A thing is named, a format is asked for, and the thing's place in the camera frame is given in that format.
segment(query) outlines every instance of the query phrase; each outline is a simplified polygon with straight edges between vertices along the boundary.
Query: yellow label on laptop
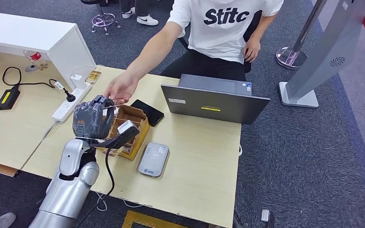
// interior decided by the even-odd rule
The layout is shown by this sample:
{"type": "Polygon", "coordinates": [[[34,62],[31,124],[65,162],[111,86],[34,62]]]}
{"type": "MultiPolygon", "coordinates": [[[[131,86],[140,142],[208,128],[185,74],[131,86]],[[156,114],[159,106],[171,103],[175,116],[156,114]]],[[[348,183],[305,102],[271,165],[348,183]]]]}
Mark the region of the yellow label on laptop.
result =
{"type": "Polygon", "coordinates": [[[219,109],[219,108],[209,107],[209,106],[201,107],[201,109],[204,109],[204,110],[211,110],[211,111],[216,111],[216,112],[220,112],[220,109],[219,109]]]}

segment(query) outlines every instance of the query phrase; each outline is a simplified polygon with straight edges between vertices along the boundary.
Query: black cable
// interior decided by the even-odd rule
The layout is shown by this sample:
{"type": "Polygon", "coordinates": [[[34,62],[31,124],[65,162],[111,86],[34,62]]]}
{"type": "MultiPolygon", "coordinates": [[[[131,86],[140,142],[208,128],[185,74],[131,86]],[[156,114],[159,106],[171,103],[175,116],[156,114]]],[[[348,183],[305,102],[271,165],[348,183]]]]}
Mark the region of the black cable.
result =
{"type": "Polygon", "coordinates": [[[97,202],[97,204],[95,204],[94,207],[92,207],[89,212],[82,218],[82,220],[78,223],[78,225],[76,226],[76,228],[79,228],[80,225],[82,225],[83,221],[85,221],[85,219],[89,216],[89,214],[101,203],[103,202],[105,199],[107,199],[107,197],[111,194],[111,192],[114,190],[114,187],[115,187],[115,182],[114,182],[114,177],[113,177],[113,174],[111,173],[111,170],[110,170],[110,166],[108,165],[108,155],[110,153],[110,148],[107,149],[107,153],[106,153],[106,168],[107,168],[107,172],[108,172],[108,175],[110,175],[110,178],[111,178],[111,183],[112,183],[112,186],[111,186],[111,189],[110,191],[108,191],[108,193],[101,199],[97,202]]]}
{"type": "Polygon", "coordinates": [[[10,66],[8,68],[6,68],[6,70],[3,72],[3,75],[2,75],[2,81],[3,83],[5,83],[7,86],[21,86],[21,85],[46,85],[48,87],[51,87],[51,88],[55,88],[55,86],[51,83],[51,81],[54,81],[54,82],[57,82],[55,79],[51,78],[48,80],[48,83],[45,83],[45,82],[36,82],[36,83],[21,83],[21,71],[19,68],[17,67],[14,67],[14,66],[10,66]],[[9,70],[9,69],[16,69],[19,71],[19,81],[16,83],[16,84],[9,84],[7,82],[5,82],[5,76],[6,76],[6,72],[9,70]]]}

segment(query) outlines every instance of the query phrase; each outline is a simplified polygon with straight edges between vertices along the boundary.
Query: white t-shirt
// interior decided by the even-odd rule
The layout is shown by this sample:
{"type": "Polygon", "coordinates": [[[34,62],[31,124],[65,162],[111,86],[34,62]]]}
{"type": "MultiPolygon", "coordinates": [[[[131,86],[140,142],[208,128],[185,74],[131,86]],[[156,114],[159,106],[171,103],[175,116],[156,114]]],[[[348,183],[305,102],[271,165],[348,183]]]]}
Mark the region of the white t-shirt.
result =
{"type": "Polygon", "coordinates": [[[212,58],[243,63],[243,35],[254,13],[273,16],[283,0],[175,0],[168,21],[185,27],[191,23],[188,48],[212,58]]]}

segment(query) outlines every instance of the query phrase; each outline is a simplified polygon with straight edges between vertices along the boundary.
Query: black phone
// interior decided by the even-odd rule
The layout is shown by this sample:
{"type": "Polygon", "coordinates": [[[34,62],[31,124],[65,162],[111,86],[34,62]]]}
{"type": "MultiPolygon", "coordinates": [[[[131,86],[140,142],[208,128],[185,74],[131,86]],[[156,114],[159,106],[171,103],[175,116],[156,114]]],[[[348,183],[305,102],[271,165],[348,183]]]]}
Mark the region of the black phone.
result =
{"type": "Polygon", "coordinates": [[[141,109],[146,114],[148,122],[152,127],[156,126],[164,117],[164,113],[143,103],[140,100],[133,102],[131,107],[141,109]]]}

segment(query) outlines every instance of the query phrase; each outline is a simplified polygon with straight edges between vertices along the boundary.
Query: small cardboard box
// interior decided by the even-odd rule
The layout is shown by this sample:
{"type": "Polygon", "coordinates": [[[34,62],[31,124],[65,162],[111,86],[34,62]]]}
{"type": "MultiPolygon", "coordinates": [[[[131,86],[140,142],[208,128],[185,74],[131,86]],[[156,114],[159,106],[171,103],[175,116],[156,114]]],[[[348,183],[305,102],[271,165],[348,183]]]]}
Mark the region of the small cardboard box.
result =
{"type": "MultiPolygon", "coordinates": [[[[110,128],[110,133],[108,134],[106,140],[113,138],[118,133],[118,127],[122,125],[125,121],[132,121],[139,130],[139,134],[135,138],[131,139],[127,144],[124,145],[123,150],[119,152],[118,156],[134,160],[142,146],[142,143],[149,131],[149,122],[147,116],[142,110],[133,108],[127,105],[122,105],[119,107],[118,114],[114,118],[113,124],[110,128]]],[[[102,153],[106,153],[105,148],[99,148],[102,153]]],[[[110,151],[110,156],[116,156],[116,152],[110,151]]]]}

